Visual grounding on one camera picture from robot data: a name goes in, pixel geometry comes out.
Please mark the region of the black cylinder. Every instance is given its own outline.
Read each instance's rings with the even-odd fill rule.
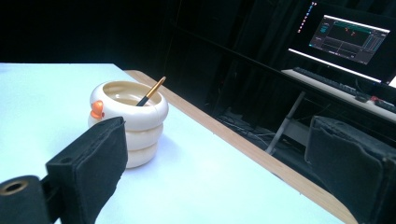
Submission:
[[[0,184],[0,223],[50,223],[46,199],[36,176],[20,176]]]

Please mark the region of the keyboard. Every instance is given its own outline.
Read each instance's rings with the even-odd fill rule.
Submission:
[[[394,106],[388,102],[385,102],[382,100],[375,100],[374,104],[378,107],[381,107],[383,109],[386,109],[386,110],[396,114],[396,106]]]
[[[327,85],[329,85],[329,86],[331,86],[331,87],[333,87],[333,88],[335,88],[335,89],[337,89],[339,91],[346,92],[346,93],[348,93],[350,95],[353,95],[353,96],[358,96],[357,99],[361,99],[362,102],[368,101],[368,100],[370,100],[372,98],[372,96],[369,95],[369,94],[363,93],[361,91],[356,91],[356,89],[354,89],[354,88],[348,87],[347,85],[344,85],[344,84],[341,84],[341,83],[338,83],[338,82],[335,82],[335,81],[330,80],[330,79],[328,79],[326,77],[323,77],[323,76],[320,76],[320,75],[315,74],[313,72],[310,72],[308,70],[305,70],[305,69],[303,69],[301,67],[295,67],[292,70],[297,72],[297,73],[300,73],[302,75],[305,75],[307,77],[313,78],[316,81],[319,81],[321,83],[327,84]],[[388,102],[385,102],[385,101],[382,101],[382,100],[379,100],[379,99],[374,100],[374,103],[375,103],[376,106],[381,107],[381,108],[383,108],[385,110],[388,110],[388,111],[396,114],[396,106],[395,105],[392,105],[392,104],[390,104]]]
[[[353,95],[353,96],[359,95],[359,97],[366,98],[367,100],[369,100],[371,98],[371,95],[369,95],[369,94],[363,93],[361,91],[356,91],[356,89],[354,89],[352,87],[349,87],[349,86],[341,84],[339,82],[330,80],[330,79],[328,79],[326,77],[323,77],[323,76],[320,76],[320,75],[318,75],[316,73],[313,73],[313,72],[310,72],[308,70],[305,70],[305,69],[303,69],[301,67],[295,67],[295,68],[293,68],[293,71],[298,72],[298,73],[300,73],[302,75],[305,75],[307,77],[313,78],[316,81],[322,82],[322,83],[324,83],[326,85],[329,85],[329,86],[331,86],[333,88],[336,88],[339,91],[346,92],[346,93],[348,93],[350,95]]]

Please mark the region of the stacked ring cup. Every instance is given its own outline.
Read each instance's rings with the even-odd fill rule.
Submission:
[[[150,161],[157,152],[158,139],[163,133],[163,121],[168,114],[168,103],[155,92],[144,106],[136,104],[150,91],[150,86],[131,81],[109,81],[97,86],[91,94],[91,113],[88,126],[114,117],[125,120],[128,148],[126,168]]]

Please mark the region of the wooden table edge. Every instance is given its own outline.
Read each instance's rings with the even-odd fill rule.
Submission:
[[[153,86],[156,83],[155,80],[140,71],[126,70],[124,72],[136,81],[149,86]],[[199,122],[215,135],[240,150],[260,166],[278,176],[284,182],[298,190],[305,197],[326,209],[335,217],[338,217],[345,223],[358,223],[349,210],[328,191],[322,189],[318,185],[306,179],[304,176],[289,168],[289,166],[268,155],[265,151],[256,147],[254,144],[213,119],[204,111],[179,97],[177,94],[168,90],[165,86],[166,83],[159,88],[159,92],[166,98],[169,104]]]

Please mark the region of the table surface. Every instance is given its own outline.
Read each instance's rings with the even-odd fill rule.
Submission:
[[[113,64],[0,63],[0,182],[43,178],[45,163],[88,129],[91,92],[109,80],[154,82]],[[170,106],[158,152],[125,170],[96,223],[356,222],[325,190],[160,92]]]

